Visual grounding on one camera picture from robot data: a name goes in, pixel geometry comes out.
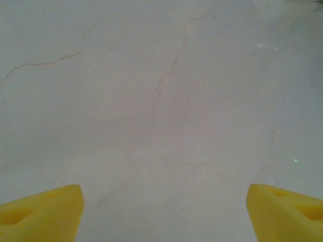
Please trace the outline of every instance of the white marble surface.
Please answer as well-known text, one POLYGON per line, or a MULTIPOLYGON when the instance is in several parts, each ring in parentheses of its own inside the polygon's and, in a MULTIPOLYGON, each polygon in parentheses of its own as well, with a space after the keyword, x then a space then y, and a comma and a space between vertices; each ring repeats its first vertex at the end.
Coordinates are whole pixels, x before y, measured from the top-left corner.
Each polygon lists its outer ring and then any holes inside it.
POLYGON ((0 202, 80 184, 81 241, 256 241, 250 183, 323 198, 323 11, 0 0, 0 202))

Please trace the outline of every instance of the white surface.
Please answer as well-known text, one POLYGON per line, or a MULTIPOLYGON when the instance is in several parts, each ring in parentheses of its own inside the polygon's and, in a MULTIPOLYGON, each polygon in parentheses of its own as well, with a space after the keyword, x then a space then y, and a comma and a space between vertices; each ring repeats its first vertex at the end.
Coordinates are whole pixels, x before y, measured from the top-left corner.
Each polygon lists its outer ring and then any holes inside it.
POLYGON ((80 184, 77 242, 250 242, 250 183, 323 198, 320 5, 0 12, 0 202, 80 184))

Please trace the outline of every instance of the crack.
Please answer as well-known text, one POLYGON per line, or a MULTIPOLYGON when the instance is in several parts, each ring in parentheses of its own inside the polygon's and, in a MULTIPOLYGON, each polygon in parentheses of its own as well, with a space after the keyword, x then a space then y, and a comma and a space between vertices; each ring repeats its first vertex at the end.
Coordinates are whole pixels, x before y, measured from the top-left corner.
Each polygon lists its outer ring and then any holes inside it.
MULTIPOLYGON (((285 88, 284 88, 283 104, 284 104, 284 111, 285 111, 285 115, 286 115, 286 90, 285 90, 285 88)), ((280 126, 280 127, 275 128, 275 129, 271 132, 272 137, 271 137, 271 142, 269 143, 269 148, 268 148, 268 153, 269 153, 269 155, 272 153, 272 149, 273 149, 273 142, 274 142, 274 140, 275 140, 275 135, 276 135, 277 131, 278 131, 278 130, 283 129, 283 128, 287 125, 287 121, 288 121, 288 118, 286 117, 286 120, 285 120, 284 124, 283 124, 282 126, 280 126)), ((261 168, 261 170, 258 172, 258 174, 255 176, 255 178, 253 178, 253 179, 250 181, 250 183, 254 183, 254 182, 255 182, 255 181, 260 177, 260 175, 262 174, 263 170, 264 170, 267 166, 271 165, 272 163, 273 163, 273 161, 272 161, 272 160, 271 160, 271 161, 269 161, 269 162, 267 162, 267 163, 266 163, 266 164, 261 168)))
POLYGON ((28 67, 28 66, 33 66, 33 67, 36 67, 36 66, 44 66, 44 65, 53 65, 53 64, 56 64, 56 63, 58 63, 58 62, 60 62, 60 61, 62 61, 62 60, 64 60, 64 59, 68 59, 68 58, 72 58, 72 57, 75 57, 75 56, 77 56, 77 55, 79 55, 79 54, 81 54, 82 52, 78 52, 78 53, 76 53, 76 54, 70 54, 70 55, 67 55, 67 56, 64 56, 64 57, 60 57, 57 61, 55 61, 55 62, 43 62, 43 63, 27 63, 27 64, 23 64, 23 65, 21 65, 21 66, 18 66, 18 67, 15 67, 15 68, 13 68, 7 75, 6 75, 6 77, 4 78, 4 79, 2 79, 1 81, 0 81, 0 85, 2 84, 2 83, 4 83, 8 78, 9 78, 9 76, 11 76, 11 74, 13 73, 13 72, 15 72, 16 70, 18 70, 18 69, 20 69, 20 68, 23 68, 23 67, 28 67))
POLYGON ((120 186, 118 186, 116 189, 112 190, 107 196, 103 197, 100 199, 100 201, 97 203, 97 205, 95 206, 95 208, 99 208, 103 203, 105 203, 106 201, 108 201, 111 197, 115 196, 116 194, 118 194, 120 192, 120 190, 124 189, 124 188, 128 188, 129 187, 129 181, 125 181, 123 182, 120 186))
MULTIPOLYGON (((280 127, 277 127, 277 128, 275 128, 272 132, 271 132, 271 135, 272 135, 272 138, 271 138, 271 142, 270 142, 270 144, 269 144, 269 148, 268 148, 268 152, 269 152, 269 154, 271 154, 272 153, 272 147, 273 147, 273 142, 274 142, 274 140, 275 140, 275 135, 276 135, 276 133, 277 133, 277 131, 278 130, 280 130, 280 129, 283 129, 285 126, 286 126, 286 124, 287 124, 287 119, 286 119, 286 121, 285 121, 285 123, 282 125, 282 126, 280 126, 280 127)), ((262 174, 262 172, 263 172, 263 170, 267 167, 267 166, 269 166, 269 165, 271 165, 273 163, 273 161, 271 160, 271 161, 269 161, 269 162, 267 162, 262 168, 261 168, 261 170, 258 172, 258 174, 250 181, 250 184, 252 184, 252 183, 254 183, 259 177, 260 177, 260 175, 262 174)))
POLYGON ((95 29, 96 28, 96 26, 101 22, 101 21, 103 21, 104 19, 106 19, 107 18, 107 16, 105 16, 105 17, 99 17, 96 21, 94 21, 94 23, 89 27, 89 29, 88 30, 86 30, 86 31, 84 31, 81 35, 82 35, 82 37, 86 40, 87 39, 87 36, 88 36, 88 34, 93 30, 93 29, 95 29))
POLYGON ((172 73, 174 72, 174 70, 176 69, 176 65, 177 65, 177 62, 185 48, 185 44, 186 44, 186 39, 187 39, 187 36, 186 36, 186 33, 187 33, 187 30, 188 30, 188 24, 193 22, 193 21, 198 21, 198 20, 201 20, 201 19, 205 19, 207 18, 209 15, 213 14, 213 12, 208 12, 206 14, 204 14, 203 16, 201 17, 198 17, 198 18, 191 18, 191 19, 188 19, 185 21, 185 23, 183 24, 183 31, 182 31, 182 37, 183 37, 183 42, 182 42, 182 45, 181 47, 179 48, 179 50, 177 51, 177 55, 175 57, 175 59, 173 60, 173 63, 171 65, 171 70, 169 72, 167 72, 165 75, 162 76, 162 78, 158 81, 158 84, 156 86, 156 92, 157 92, 157 100, 153 106, 153 110, 155 110, 157 108, 157 105, 158 105, 158 102, 159 102, 159 99, 161 98, 161 95, 162 95, 162 92, 160 90, 160 87, 162 85, 162 83, 164 82, 164 80, 171 76, 172 73))

